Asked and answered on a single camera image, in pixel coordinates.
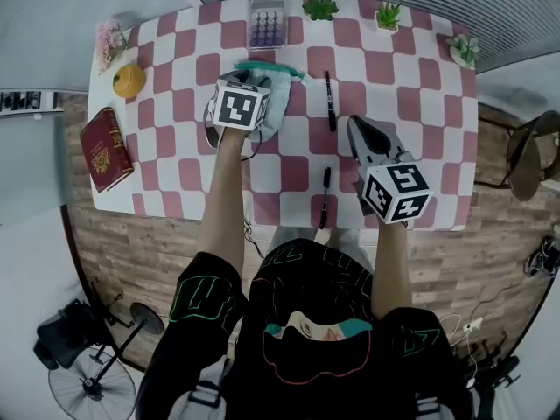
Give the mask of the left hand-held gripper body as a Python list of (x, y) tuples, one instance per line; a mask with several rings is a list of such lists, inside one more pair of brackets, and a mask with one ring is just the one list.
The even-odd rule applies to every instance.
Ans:
[(268, 76), (256, 77), (249, 70), (223, 74), (204, 110), (206, 140), (219, 143), (225, 128), (257, 129), (266, 115), (270, 93)]

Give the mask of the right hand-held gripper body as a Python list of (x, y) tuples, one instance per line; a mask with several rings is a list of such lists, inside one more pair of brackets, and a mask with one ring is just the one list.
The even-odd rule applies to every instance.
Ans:
[(362, 214), (374, 214), (384, 224), (418, 218), (433, 194), (421, 162), (407, 150), (379, 164), (360, 165), (358, 177), (356, 192)]

